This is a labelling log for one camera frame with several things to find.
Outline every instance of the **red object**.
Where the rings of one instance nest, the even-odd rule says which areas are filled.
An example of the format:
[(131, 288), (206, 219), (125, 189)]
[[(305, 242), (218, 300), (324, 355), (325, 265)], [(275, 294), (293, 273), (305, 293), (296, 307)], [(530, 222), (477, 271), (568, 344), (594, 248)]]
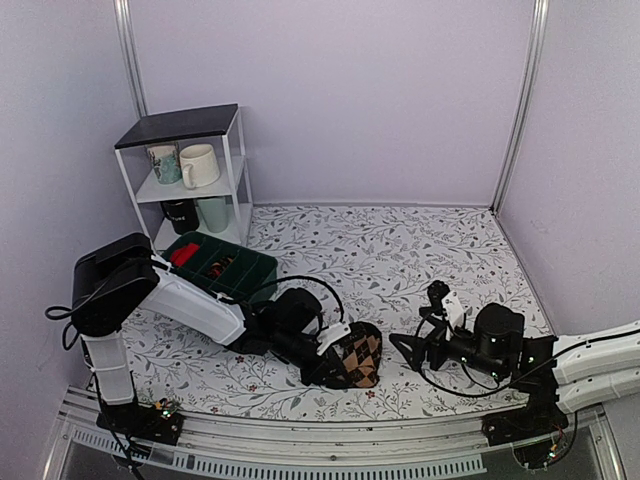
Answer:
[(184, 266), (187, 261), (200, 249), (200, 245), (190, 243), (189, 245), (179, 248), (171, 254), (170, 261), (176, 267)]

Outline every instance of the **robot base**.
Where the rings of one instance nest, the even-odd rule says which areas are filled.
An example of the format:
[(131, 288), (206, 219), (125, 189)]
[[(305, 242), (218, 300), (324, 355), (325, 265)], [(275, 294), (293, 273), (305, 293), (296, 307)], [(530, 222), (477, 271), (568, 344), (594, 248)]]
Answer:
[(177, 412), (166, 417), (162, 410), (145, 407), (137, 402), (109, 406), (100, 402), (102, 412), (96, 425), (125, 436), (149, 440), (150, 442), (177, 445), (184, 417)]
[(492, 413), (482, 418), (482, 433), (491, 446), (547, 435), (568, 426), (567, 416), (555, 404)]

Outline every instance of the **light green mug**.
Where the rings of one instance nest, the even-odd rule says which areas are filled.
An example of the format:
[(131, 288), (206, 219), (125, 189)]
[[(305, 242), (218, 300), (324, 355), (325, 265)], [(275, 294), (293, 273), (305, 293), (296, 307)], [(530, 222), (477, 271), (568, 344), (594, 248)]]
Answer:
[(177, 144), (171, 143), (147, 147), (147, 155), (151, 160), (151, 166), (158, 178), (158, 183), (169, 185), (182, 178)]
[(198, 207), (202, 213), (202, 219), (211, 233), (220, 233), (229, 225), (227, 213), (227, 201), (225, 197), (201, 198)]

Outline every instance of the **black shelf top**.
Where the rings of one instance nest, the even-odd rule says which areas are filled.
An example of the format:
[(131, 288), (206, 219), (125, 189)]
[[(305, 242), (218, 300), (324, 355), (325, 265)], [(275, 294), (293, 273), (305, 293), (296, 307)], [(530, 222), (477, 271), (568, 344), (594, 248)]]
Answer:
[(226, 135), (237, 111), (238, 104), (233, 103), (148, 115), (124, 134), (115, 149)]

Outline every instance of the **brown patterned bag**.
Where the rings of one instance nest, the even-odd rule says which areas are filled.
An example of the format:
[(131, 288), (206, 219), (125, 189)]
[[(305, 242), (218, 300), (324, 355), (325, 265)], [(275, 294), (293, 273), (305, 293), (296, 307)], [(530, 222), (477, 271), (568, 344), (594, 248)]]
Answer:
[(351, 333), (327, 350), (335, 367), (334, 375), (326, 379), (333, 389), (371, 388), (380, 380), (378, 369), (382, 358), (382, 334), (367, 322), (349, 324)]

